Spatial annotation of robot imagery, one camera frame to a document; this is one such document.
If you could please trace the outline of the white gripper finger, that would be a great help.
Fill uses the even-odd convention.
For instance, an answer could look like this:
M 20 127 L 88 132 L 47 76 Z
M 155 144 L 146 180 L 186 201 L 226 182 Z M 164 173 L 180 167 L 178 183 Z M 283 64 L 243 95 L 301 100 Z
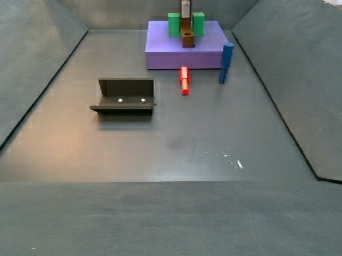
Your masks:
M 191 1 L 190 0 L 182 0 L 180 1 L 180 16 L 183 19 L 190 18 L 191 16 Z

